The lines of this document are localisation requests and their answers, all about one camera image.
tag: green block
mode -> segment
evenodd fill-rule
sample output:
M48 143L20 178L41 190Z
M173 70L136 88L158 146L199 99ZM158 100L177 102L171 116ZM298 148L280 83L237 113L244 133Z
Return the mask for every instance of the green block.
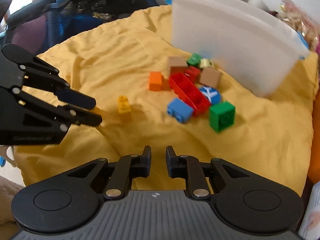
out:
M210 126L221 132L235 122L236 108L229 102L222 102L209 108Z
M187 60L189 66L197 67L200 64L202 57L199 54L192 54L192 56Z

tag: gray ribbed panel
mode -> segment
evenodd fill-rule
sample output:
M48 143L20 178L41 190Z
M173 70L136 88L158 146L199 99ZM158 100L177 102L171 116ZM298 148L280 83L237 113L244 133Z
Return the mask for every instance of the gray ribbed panel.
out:
M21 231L14 240L299 240L292 232L251 236L223 224L208 203L193 201L184 191L130 191L108 201L87 225L59 236Z

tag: red block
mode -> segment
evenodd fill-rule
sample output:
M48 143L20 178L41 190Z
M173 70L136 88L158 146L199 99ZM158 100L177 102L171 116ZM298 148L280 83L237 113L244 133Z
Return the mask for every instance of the red block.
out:
M201 74L201 70L197 69L196 67L189 67L185 72L184 75L194 84L198 77Z
M193 115L202 114L211 106L209 100L183 73L171 75L169 85L183 102L194 109Z

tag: yellow cloth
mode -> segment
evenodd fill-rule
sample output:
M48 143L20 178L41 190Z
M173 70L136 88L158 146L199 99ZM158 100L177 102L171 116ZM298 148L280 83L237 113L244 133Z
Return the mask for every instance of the yellow cloth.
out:
M151 174L135 179L139 189L183 189L170 179L165 147L209 162L221 157L302 193L312 143L312 109L317 90L317 57L299 62L270 98L258 98L223 73L224 100L236 106L235 125L219 134L209 126L208 113L180 124L166 113L173 91L148 90L150 71L168 77L168 56L190 54L170 45L171 7L135 12L127 19L101 25L59 44L40 57L58 68L75 90L97 100L102 124L71 126L60 145L17 147L15 158L25 184L35 183L90 160L120 156L152 147ZM26 89L51 104L50 93ZM122 122L117 98L128 97L132 121Z

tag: white plastic container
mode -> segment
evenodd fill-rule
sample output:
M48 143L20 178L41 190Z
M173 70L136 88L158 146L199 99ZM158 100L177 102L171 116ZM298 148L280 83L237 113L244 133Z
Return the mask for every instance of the white plastic container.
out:
M309 50L298 34L240 0L173 0L172 45L214 58L257 96L273 93Z

